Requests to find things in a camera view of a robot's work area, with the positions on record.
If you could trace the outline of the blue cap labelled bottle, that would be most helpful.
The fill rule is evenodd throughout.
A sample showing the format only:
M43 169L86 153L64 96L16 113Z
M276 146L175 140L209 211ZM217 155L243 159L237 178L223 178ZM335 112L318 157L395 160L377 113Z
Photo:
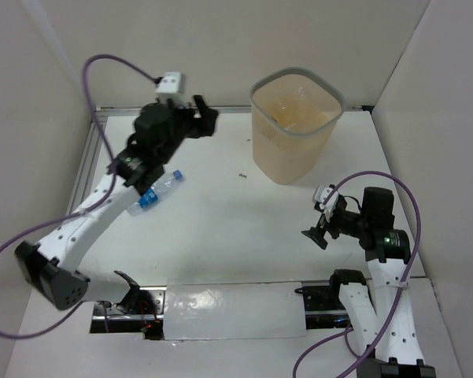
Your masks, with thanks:
M184 176L180 170L165 173L137 202L127 208L127 213L135 217L148 211L171 195L183 180Z

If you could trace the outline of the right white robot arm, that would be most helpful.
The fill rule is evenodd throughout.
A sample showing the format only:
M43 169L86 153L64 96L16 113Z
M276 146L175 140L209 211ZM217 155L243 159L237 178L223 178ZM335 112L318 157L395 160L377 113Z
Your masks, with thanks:
M337 269L331 275L329 303L346 310L357 339L355 372L359 377L434 377L424 361L416 335L408 281L411 263L408 234L394 227L392 191L367 187L357 212L347 210L346 197L333 187L319 187L312 198L320 212L316 226L303 234L321 249L326 235L358 241L371 275Z

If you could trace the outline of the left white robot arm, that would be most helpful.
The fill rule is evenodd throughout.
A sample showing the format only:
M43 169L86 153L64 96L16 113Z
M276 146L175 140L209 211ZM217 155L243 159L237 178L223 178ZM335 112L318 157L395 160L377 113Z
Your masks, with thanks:
M211 136L218 111L199 94L195 106L171 100L144 106L134 121L134 133L87 198L50 234L37 243L23 241L15 249L20 270L55 308L67 310L79 302L111 302L122 314L133 313L145 292L126 273L81 272L80 263L105 230L136 203L164 174L164 167L184 139Z

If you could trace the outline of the clear bottle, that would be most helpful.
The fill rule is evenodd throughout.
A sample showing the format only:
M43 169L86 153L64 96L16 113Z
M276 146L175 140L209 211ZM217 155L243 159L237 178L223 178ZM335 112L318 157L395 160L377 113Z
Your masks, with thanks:
M280 95L275 102L275 111L286 126L297 122L306 122L315 109L312 93L306 87L298 87Z

